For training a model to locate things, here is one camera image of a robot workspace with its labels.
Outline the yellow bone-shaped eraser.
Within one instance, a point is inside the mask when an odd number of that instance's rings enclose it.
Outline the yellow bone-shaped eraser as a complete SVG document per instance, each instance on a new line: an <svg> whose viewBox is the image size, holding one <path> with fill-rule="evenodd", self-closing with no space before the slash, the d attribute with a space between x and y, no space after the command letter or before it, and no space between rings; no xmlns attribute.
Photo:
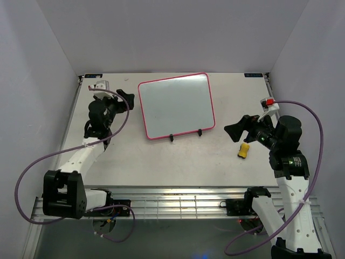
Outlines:
<svg viewBox="0 0 345 259"><path fill-rule="evenodd" d="M245 142L242 143L240 148L239 148L237 157L239 157L241 159L246 159L249 149L250 149L250 145L249 144L247 144Z"/></svg>

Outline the pink framed whiteboard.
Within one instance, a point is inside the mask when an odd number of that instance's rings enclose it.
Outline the pink framed whiteboard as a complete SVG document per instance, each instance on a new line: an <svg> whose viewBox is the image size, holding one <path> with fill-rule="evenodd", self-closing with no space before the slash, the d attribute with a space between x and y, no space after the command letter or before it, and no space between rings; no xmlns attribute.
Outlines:
<svg viewBox="0 0 345 259"><path fill-rule="evenodd" d="M202 135L216 125L207 73L145 81L137 89L149 140Z"/></svg>

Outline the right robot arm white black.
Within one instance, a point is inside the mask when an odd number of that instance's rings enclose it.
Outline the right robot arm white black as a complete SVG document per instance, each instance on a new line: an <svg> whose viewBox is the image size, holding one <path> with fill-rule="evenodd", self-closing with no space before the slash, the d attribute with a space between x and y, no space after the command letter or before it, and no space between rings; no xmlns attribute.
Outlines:
<svg viewBox="0 0 345 259"><path fill-rule="evenodd" d="M271 243L272 258L331 258L323 251L315 232L309 203L309 169L305 156L298 149L302 135L301 122L282 116L274 126L270 116L245 115L238 123L224 127L233 142L244 131L246 143L257 141L269 150L269 163L281 192L284 216L275 209L265 187L250 187L243 206L247 213L257 214Z"/></svg>

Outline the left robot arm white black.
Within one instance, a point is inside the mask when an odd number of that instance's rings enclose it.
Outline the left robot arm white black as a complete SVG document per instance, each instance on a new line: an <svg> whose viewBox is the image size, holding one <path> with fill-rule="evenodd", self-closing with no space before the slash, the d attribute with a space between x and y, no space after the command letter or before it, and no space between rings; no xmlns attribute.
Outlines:
<svg viewBox="0 0 345 259"><path fill-rule="evenodd" d="M88 106L88 120L84 125L83 147L78 149L57 170L44 175L43 212L48 216L80 219L96 209L101 215L114 210L109 192L103 189L86 189L84 177L96 159L107 149L112 138L111 125L117 114L128 114L134 108L134 94L118 89L95 90L94 100Z"/></svg>

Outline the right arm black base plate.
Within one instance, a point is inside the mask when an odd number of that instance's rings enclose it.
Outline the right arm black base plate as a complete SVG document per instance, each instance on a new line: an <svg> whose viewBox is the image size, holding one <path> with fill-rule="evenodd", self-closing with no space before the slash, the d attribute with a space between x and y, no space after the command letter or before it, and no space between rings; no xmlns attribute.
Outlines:
<svg viewBox="0 0 345 259"><path fill-rule="evenodd" d="M220 202L219 207L226 210L227 216L257 216L244 199L225 199Z"/></svg>

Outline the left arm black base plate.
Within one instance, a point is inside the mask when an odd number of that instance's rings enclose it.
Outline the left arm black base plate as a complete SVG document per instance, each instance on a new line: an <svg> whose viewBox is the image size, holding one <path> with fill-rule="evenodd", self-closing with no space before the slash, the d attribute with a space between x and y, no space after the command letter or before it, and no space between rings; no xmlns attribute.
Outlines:
<svg viewBox="0 0 345 259"><path fill-rule="evenodd" d="M112 200L110 205L120 205L119 207L112 207L105 210L99 210L99 211L88 211L84 213L85 217L108 217L111 218L113 216L116 217L129 217L130 211L128 208L124 207L124 205L130 207L131 206L131 200Z"/></svg>

